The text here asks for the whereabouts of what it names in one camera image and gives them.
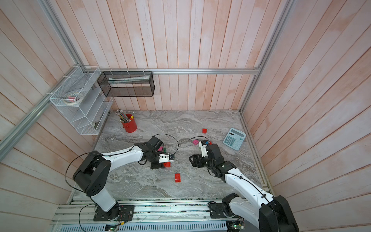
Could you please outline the long red lego brick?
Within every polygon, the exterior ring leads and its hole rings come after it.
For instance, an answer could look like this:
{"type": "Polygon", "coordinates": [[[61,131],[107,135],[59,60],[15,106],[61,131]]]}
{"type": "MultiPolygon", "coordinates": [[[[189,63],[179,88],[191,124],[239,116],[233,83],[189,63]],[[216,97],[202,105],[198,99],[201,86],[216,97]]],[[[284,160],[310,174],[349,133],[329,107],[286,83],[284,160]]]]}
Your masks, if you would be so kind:
{"type": "Polygon", "coordinates": [[[176,173],[174,175],[174,179],[175,179],[175,183],[180,183],[181,182],[181,174],[180,173],[176,173]]]}

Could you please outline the grey calculator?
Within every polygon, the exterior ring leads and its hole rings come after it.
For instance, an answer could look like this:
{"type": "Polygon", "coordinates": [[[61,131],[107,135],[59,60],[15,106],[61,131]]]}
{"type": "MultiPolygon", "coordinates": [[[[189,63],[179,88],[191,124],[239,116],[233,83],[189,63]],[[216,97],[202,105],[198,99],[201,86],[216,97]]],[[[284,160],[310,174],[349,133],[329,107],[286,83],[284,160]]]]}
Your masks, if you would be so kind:
{"type": "Polygon", "coordinates": [[[223,140],[223,144],[233,150],[239,151],[245,138],[246,134],[244,132],[231,128],[223,140]]]}

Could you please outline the pens in cup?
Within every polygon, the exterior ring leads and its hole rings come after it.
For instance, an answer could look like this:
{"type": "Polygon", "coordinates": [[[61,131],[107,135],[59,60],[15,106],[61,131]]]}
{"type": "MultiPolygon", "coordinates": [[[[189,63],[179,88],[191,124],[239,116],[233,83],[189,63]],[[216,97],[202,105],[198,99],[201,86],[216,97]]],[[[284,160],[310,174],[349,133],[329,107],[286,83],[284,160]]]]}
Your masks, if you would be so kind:
{"type": "Polygon", "coordinates": [[[115,111],[115,114],[120,117],[120,120],[123,123],[129,123],[129,122],[131,122],[134,119],[134,116],[133,115],[128,116],[121,109],[115,111]]]}

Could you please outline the red pen cup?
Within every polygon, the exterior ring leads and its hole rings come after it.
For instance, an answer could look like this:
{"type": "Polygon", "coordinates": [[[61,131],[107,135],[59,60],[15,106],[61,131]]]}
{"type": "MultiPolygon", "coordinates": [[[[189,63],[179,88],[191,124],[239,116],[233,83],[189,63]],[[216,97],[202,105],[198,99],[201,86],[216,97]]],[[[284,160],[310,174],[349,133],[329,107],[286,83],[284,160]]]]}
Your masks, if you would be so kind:
{"type": "Polygon", "coordinates": [[[133,133],[137,130],[137,124],[135,122],[135,118],[132,114],[125,114],[126,117],[129,119],[128,122],[122,122],[123,128],[127,133],[133,133]]]}

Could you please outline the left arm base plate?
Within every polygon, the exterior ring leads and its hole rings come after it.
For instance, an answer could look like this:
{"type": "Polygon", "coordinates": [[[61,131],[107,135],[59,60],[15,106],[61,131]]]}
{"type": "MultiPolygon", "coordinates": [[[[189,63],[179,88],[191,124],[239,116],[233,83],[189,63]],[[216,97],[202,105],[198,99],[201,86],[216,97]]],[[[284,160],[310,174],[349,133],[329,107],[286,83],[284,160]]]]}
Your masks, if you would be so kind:
{"type": "Polygon", "coordinates": [[[97,207],[93,221],[130,221],[133,219],[134,205],[116,204],[111,210],[105,212],[97,207]]]}

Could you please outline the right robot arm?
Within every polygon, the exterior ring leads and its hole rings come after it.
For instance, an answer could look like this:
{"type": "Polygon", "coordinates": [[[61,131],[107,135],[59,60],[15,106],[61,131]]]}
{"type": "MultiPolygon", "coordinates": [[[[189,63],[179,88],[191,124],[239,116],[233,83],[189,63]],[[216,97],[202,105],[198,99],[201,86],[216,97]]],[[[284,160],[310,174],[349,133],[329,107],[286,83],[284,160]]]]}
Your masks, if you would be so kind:
{"type": "Polygon", "coordinates": [[[237,215],[261,232],[298,232],[299,227],[288,201],[273,196],[253,183],[230,161],[226,161],[217,144],[200,141],[201,154],[189,160],[194,167],[207,168],[210,175],[220,178],[240,194],[230,194],[222,200],[226,217],[237,215]]]}

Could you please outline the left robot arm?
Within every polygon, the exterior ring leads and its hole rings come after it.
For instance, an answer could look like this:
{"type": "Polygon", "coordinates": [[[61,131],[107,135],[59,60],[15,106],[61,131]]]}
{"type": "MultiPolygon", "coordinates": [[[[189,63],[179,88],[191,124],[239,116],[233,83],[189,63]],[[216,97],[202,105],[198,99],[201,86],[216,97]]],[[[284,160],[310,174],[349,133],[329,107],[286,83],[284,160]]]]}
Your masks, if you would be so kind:
{"type": "Polygon", "coordinates": [[[106,188],[111,171],[132,162],[144,165],[151,163],[151,169],[163,168],[174,160],[174,154],[160,151],[163,142],[153,136],[149,141],[115,152],[90,152],[73,175],[74,182],[98,206],[98,213],[107,220],[122,216],[118,201],[106,188]]]}

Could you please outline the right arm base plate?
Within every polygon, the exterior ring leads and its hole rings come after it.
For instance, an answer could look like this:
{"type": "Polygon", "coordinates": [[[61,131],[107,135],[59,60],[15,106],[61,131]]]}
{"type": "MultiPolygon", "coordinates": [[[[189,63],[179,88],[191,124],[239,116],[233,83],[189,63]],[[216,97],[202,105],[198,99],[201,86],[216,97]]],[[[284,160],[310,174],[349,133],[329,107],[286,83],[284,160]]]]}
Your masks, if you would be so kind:
{"type": "Polygon", "coordinates": [[[231,209],[224,203],[211,201],[207,204],[211,218],[237,218],[238,215],[232,213],[231,209]]]}

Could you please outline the tape roll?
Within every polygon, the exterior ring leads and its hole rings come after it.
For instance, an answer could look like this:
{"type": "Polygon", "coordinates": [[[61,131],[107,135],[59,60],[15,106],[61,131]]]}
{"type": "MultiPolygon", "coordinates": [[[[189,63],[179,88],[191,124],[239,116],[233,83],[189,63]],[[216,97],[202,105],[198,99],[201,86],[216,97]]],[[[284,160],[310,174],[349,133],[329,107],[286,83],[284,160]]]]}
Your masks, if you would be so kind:
{"type": "Polygon", "coordinates": [[[77,105],[84,99],[84,95],[82,93],[73,92],[66,96],[63,100],[65,105],[77,105]]]}

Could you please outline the black mesh basket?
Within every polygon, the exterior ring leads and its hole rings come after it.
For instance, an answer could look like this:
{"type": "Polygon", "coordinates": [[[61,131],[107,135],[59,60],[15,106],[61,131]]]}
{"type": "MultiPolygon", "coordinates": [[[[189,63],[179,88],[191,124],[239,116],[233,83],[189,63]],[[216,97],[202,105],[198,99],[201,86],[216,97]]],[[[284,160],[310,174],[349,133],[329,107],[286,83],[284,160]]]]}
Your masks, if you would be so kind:
{"type": "Polygon", "coordinates": [[[155,83],[148,71],[105,71],[97,80],[106,97],[152,97],[155,83]]]}

